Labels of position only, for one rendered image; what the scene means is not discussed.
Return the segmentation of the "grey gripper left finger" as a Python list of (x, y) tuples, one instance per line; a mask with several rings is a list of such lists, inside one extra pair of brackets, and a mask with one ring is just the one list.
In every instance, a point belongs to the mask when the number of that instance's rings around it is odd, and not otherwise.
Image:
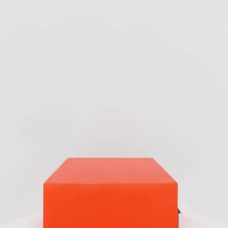
[(43, 215), (36, 213), (19, 218), (13, 222), (12, 228), (43, 228)]

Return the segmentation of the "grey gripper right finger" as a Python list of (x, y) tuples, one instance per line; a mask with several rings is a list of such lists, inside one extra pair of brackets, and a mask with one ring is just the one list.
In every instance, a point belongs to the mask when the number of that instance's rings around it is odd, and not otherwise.
[(179, 228), (212, 228), (211, 222), (187, 208), (179, 208)]

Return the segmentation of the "small red cube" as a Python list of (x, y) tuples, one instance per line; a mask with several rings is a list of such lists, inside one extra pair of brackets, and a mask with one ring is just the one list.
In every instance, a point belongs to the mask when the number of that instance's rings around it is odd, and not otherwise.
[(178, 212), (153, 158), (68, 158), (44, 182), (43, 228), (178, 228)]

